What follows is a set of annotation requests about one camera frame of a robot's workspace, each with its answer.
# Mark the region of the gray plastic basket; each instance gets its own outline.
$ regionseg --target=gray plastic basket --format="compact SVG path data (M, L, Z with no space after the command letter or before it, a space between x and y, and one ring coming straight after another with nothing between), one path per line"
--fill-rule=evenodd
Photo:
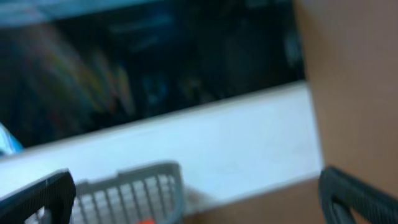
M182 223L183 208L180 166L167 162L78 184L70 223Z

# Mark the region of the television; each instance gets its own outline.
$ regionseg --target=television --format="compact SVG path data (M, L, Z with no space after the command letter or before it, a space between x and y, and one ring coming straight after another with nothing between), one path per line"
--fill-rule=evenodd
M2 3L0 44L23 148L304 79L288 0Z

